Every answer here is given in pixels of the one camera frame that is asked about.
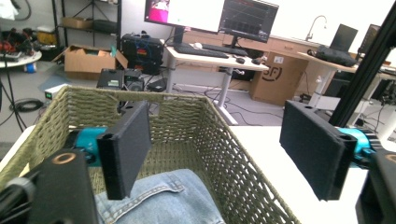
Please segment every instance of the blue denim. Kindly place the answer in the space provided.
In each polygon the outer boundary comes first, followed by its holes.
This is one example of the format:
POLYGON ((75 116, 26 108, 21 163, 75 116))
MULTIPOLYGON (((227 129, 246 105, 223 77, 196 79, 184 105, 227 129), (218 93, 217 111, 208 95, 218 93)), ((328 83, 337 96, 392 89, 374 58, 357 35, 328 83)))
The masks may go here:
POLYGON ((204 183, 186 169, 140 179, 122 201, 105 192, 95 200, 100 223, 225 223, 204 183))

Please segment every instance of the sink faucet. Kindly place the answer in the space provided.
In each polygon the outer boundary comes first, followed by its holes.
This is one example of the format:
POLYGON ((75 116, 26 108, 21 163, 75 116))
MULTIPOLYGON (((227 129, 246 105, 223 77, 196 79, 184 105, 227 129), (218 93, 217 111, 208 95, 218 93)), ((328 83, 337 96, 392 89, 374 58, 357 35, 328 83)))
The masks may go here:
POLYGON ((313 28, 314 25, 315 25, 315 22, 316 22, 317 19, 320 18, 320 17, 323 17, 323 18, 324 18, 324 20, 325 20, 324 28, 326 29, 326 24, 327 24, 327 19, 326 19, 326 17, 323 16, 323 15, 320 15, 320 16, 316 17, 316 18, 314 19, 314 22, 312 22, 311 29, 309 29, 309 32, 308 32, 308 34, 306 35, 305 41, 308 41, 309 39, 312 39, 312 37, 314 36, 314 34, 311 34, 311 31, 312 31, 312 28, 313 28))

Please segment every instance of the computer monitor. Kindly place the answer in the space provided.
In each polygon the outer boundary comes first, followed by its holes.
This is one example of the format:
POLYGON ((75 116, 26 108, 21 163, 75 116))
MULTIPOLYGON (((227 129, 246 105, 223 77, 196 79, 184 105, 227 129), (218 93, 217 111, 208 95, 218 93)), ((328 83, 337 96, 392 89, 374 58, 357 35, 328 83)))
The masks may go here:
POLYGON ((364 36, 363 42, 361 42, 361 47, 358 49, 359 54, 365 54, 369 50, 370 46, 373 44, 376 33, 378 33, 381 26, 370 24, 367 29, 366 35, 364 36))
POLYGON ((343 52, 349 52, 350 46, 352 45, 357 33, 358 30, 344 24, 340 24, 334 38, 332 39, 330 48, 343 52))
POLYGON ((261 0, 224 2, 219 32, 267 43, 279 6, 261 0))
POLYGON ((224 0, 146 0, 145 21, 176 27, 173 41, 181 43, 185 27, 217 33, 224 0))

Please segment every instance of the woven basket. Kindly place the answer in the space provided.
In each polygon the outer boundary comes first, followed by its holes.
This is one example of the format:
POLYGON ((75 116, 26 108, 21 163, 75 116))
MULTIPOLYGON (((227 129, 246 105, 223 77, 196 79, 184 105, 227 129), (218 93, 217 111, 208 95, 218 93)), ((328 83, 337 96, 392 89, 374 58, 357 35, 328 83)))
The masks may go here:
MULTIPOLYGON (((0 189, 29 163, 38 165, 63 147, 70 126, 111 126, 119 101, 158 104, 150 115, 153 147, 139 178, 193 170, 227 223, 300 223, 205 97, 135 91, 63 88, 30 136, 0 173, 0 189)), ((101 169, 90 168, 95 193, 105 190, 101 169)))

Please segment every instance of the white wall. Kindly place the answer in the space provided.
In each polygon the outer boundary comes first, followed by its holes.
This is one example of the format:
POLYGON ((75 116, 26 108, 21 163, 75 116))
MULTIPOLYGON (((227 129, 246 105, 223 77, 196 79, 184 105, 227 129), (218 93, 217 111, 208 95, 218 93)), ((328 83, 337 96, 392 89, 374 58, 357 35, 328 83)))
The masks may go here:
MULTIPOLYGON (((33 9, 32 17, 28 21, 6 21, 0 19, 3 30, 11 27, 36 28, 39 25, 52 25, 51 0, 28 0, 33 9)), ((76 13, 81 6, 86 5, 88 0, 64 0, 67 4, 68 13, 76 13)), ((311 27, 314 18, 324 15, 327 18, 327 29, 323 29, 324 20, 318 19, 314 28, 313 42, 330 45, 332 38, 340 23, 358 29, 358 34, 349 51, 357 52, 361 41, 370 23, 381 25, 389 13, 394 0, 361 1, 361 0, 266 0, 267 2, 279 5, 279 11, 272 30, 273 35, 285 37, 297 37, 304 39, 311 27)), ((25 14, 26 6, 24 0, 17 0, 23 7, 21 15, 25 14)), ((151 36, 167 38, 171 32, 171 27, 153 23, 143 22, 145 0, 122 0, 122 34, 140 33, 147 31, 151 36)), ((115 9, 104 7, 106 14, 112 15, 110 19, 116 18, 115 9)), ((99 35, 96 39, 104 39, 104 45, 109 45, 111 39, 99 35)), ((85 34, 74 32, 70 35, 69 43, 73 41, 85 41, 90 43, 91 39, 85 34)), ((396 52, 392 52, 388 58, 392 65, 396 65, 396 52)))

